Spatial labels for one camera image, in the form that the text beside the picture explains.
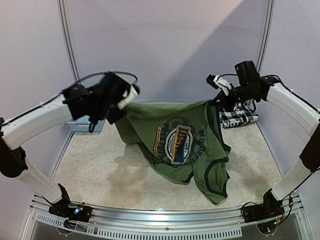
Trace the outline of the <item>black white checked shirt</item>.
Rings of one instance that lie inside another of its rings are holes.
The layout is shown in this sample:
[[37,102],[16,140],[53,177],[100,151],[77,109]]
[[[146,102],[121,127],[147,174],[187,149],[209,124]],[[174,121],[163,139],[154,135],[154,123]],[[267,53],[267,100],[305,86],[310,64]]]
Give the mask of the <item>black white checked shirt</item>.
[[219,108],[220,126],[224,129],[240,127],[257,122],[259,115],[256,113],[254,100],[238,103],[233,110]]

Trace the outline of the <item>green garment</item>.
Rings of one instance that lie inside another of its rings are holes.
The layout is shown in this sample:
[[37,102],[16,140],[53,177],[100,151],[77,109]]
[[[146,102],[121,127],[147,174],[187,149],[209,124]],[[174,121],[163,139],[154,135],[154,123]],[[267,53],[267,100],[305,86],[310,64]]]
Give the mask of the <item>green garment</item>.
[[121,140],[138,145],[155,172],[198,190],[214,205],[227,197],[226,164],[231,147],[222,136],[219,110],[211,100],[131,103],[115,123]]

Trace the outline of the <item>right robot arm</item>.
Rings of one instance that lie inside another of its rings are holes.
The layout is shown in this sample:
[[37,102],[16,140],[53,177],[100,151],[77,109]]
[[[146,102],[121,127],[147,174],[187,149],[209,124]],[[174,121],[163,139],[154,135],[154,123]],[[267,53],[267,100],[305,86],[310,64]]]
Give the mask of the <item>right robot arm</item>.
[[251,60],[236,64],[234,70],[236,86],[225,79],[226,73],[207,77],[206,82],[220,90],[213,100],[214,105],[229,111],[236,104],[249,100],[263,101],[281,111],[308,136],[296,163],[263,196],[258,213],[262,218],[269,218],[285,197],[320,169],[320,111],[289,89],[277,75],[260,75]]

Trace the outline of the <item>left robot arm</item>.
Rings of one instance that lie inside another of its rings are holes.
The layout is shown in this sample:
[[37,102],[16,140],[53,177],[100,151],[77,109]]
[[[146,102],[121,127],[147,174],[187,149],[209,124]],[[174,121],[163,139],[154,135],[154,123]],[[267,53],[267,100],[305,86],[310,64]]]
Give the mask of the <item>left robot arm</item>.
[[22,144],[46,130],[83,116],[89,117],[89,132],[98,121],[110,124],[122,118],[125,106],[140,94],[135,82],[122,79],[120,72],[103,72],[95,85],[85,87],[75,83],[60,93],[9,120],[0,120],[0,172],[7,178],[17,179],[41,194],[63,216],[74,213],[74,205],[66,200],[66,190],[52,183],[27,159]]

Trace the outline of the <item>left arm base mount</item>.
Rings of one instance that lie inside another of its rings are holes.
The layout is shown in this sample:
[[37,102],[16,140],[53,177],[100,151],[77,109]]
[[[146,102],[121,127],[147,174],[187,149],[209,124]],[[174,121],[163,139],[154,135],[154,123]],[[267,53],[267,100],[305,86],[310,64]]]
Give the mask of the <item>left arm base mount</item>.
[[58,187],[61,190],[61,199],[55,203],[47,200],[50,204],[48,212],[52,215],[65,218],[63,227],[70,230],[74,230],[78,222],[88,223],[91,219],[93,208],[84,202],[74,205],[70,200],[66,188],[60,183]]

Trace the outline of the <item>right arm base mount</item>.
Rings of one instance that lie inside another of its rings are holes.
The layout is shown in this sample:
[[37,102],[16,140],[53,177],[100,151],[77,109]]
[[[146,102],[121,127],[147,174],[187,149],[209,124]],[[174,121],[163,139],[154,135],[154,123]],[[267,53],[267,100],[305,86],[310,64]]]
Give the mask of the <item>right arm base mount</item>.
[[250,202],[245,203],[240,208],[240,214],[243,217],[245,223],[251,223],[280,216],[279,219],[274,220],[271,224],[275,227],[279,226],[289,217],[294,205],[294,201],[291,195],[289,195],[288,199],[288,213],[285,213],[283,200],[276,200],[272,195],[264,196],[263,203],[257,204],[254,202],[253,205],[249,205],[249,203]]

